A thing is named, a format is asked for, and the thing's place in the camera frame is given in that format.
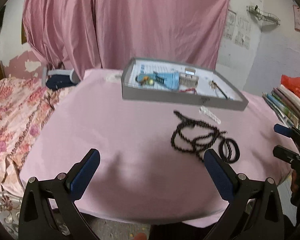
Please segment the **person's hand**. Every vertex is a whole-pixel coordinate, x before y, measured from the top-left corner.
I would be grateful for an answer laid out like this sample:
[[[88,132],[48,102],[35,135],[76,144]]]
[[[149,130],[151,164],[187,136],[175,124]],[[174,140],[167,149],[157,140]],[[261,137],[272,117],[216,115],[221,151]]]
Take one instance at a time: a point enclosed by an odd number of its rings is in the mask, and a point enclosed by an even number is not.
[[[292,182],[291,182],[291,187],[290,187],[292,193],[296,193],[298,191],[298,188],[299,188],[298,182],[299,182],[298,173],[296,172],[296,170],[293,170]]]

